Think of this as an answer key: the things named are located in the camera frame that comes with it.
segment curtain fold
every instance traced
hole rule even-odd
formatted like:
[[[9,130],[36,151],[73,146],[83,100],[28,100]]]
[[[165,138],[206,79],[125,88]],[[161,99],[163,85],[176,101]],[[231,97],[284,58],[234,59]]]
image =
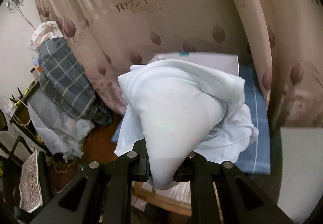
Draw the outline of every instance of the curtain fold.
[[[104,103],[124,114],[117,82],[164,52],[238,54],[253,62],[271,128],[323,126],[319,0],[36,0],[55,20]]]

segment wooden floor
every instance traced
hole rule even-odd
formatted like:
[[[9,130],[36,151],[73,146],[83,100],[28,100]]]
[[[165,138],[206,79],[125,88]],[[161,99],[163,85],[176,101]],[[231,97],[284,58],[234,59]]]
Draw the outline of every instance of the wooden floor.
[[[90,134],[88,140],[84,142],[83,145],[83,156],[77,158],[76,162],[71,166],[63,162],[59,162],[56,165],[57,171],[65,171],[66,173],[59,172],[56,173],[54,165],[49,167],[49,177],[52,187],[53,196],[62,190],[74,176],[78,173],[78,164],[88,164],[91,161],[98,161],[100,163],[107,163],[117,159],[117,156],[114,154],[116,144],[111,142],[111,138],[118,127],[121,121],[121,117],[117,114],[114,114],[113,123],[107,127],[96,126]]]

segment white box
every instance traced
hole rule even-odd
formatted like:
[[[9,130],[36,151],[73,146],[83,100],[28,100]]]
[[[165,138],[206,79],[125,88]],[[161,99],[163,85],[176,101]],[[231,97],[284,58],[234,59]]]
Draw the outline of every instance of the white box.
[[[232,75],[239,76],[238,55],[217,54],[217,53],[165,53],[156,54],[149,63],[158,60],[176,59],[190,63],[210,67]]]

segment silver round bolt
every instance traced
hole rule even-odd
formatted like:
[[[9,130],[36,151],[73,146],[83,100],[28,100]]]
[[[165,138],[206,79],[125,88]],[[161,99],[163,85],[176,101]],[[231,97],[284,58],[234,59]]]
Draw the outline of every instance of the silver round bolt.
[[[193,158],[193,157],[195,157],[195,153],[192,151],[191,153],[189,153],[188,154],[188,156],[187,157],[189,157],[189,158]]]
[[[99,166],[99,162],[97,162],[97,161],[92,161],[91,163],[90,163],[90,168],[97,168],[98,166]]]
[[[231,169],[233,167],[233,164],[230,161],[225,161],[223,163],[223,166],[227,169]]]
[[[137,156],[137,153],[135,151],[129,151],[127,156],[130,157],[130,158],[134,158],[134,157]]]

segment plastic bag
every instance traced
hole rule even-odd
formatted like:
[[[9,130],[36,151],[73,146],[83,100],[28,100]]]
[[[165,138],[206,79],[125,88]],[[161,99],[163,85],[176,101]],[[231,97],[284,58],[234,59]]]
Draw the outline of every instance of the plastic bag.
[[[83,155],[81,146],[94,128],[93,122],[74,121],[40,89],[29,99],[27,107],[36,131],[52,154],[62,153],[65,162]]]

